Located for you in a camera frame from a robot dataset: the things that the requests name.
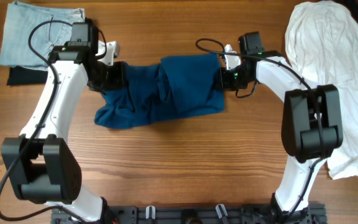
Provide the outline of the dark blue t-shirt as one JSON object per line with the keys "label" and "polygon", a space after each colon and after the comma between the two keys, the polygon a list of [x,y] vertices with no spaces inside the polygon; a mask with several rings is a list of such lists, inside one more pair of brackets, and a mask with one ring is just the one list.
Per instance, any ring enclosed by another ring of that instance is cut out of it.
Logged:
{"label": "dark blue t-shirt", "polygon": [[124,64],[127,86],[102,96],[94,122],[129,129],[159,121],[220,113],[224,93],[215,89],[221,65],[215,54],[170,56],[149,66]]}

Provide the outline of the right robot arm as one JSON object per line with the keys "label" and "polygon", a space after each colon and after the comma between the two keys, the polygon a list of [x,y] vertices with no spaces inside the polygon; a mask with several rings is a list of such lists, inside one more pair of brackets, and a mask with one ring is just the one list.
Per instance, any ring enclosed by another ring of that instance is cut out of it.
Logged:
{"label": "right robot arm", "polygon": [[308,83],[277,51],[266,51],[258,32],[238,38],[240,52],[223,45],[218,88],[238,92],[249,83],[268,86],[283,102],[281,139],[285,172],[268,204],[248,204],[234,213],[216,206],[221,223],[327,223],[325,206],[309,203],[318,171],[343,141],[339,92],[334,85]]}

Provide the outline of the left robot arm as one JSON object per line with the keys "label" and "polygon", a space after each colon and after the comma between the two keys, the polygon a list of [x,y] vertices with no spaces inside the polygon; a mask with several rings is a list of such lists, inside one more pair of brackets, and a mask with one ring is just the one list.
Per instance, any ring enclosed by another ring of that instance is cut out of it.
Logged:
{"label": "left robot arm", "polygon": [[81,168],[67,138],[72,116],[85,88],[106,93],[126,85],[124,65],[115,62],[117,44],[98,44],[103,33],[91,19],[71,24],[71,38],[55,46],[45,58],[48,78],[28,123],[16,138],[6,138],[1,155],[10,183],[19,200],[58,210],[74,223],[117,223],[107,201],[82,183]]}

